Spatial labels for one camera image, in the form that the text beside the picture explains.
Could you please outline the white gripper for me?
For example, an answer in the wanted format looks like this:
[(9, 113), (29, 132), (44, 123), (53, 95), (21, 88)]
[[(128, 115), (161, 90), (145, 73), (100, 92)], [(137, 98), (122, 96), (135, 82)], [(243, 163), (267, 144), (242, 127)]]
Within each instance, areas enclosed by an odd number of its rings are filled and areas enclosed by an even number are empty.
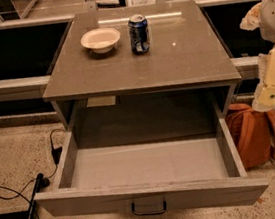
[(275, 109), (275, 45), (268, 54), (259, 54), (263, 84), (259, 83), (254, 92), (252, 108), (258, 112)]

